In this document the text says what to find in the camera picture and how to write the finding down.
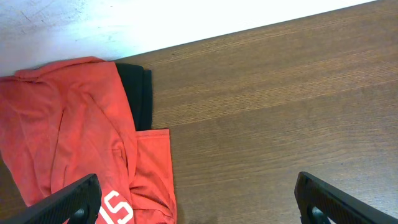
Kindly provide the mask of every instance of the black cloth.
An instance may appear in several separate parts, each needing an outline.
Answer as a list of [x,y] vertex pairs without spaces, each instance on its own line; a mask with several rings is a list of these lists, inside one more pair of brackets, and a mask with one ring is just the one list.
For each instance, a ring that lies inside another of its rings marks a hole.
[[152,72],[141,66],[116,63],[136,131],[150,130],[152,126]]

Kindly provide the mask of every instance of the wooden table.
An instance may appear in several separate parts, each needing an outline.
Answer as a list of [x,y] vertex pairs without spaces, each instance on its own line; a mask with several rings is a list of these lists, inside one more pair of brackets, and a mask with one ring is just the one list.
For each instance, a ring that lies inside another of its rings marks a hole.
[[[119,62],[152,69],[179,223],[300,223],[301,170],[398,217],[398,2]],[[24,204],[0,166],[0,217]]]

